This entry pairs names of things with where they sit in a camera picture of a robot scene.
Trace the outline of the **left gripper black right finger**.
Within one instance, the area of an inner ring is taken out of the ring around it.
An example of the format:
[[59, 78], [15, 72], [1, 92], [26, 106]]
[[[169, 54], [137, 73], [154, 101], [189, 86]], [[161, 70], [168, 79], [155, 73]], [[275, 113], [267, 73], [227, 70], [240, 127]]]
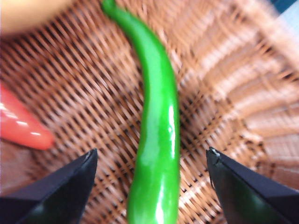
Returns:
[[297, 224], [299, 192], [213, 147], [206, 151], [210, 182], [229, 224]]

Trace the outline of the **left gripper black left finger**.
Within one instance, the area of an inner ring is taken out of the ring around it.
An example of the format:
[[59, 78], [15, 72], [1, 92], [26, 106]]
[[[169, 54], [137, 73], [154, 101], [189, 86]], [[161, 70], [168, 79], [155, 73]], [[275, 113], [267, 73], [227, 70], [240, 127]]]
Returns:
[[0, 198], [2, 224], [78, 224], [94, 186], [98, 154], [83, 156]]

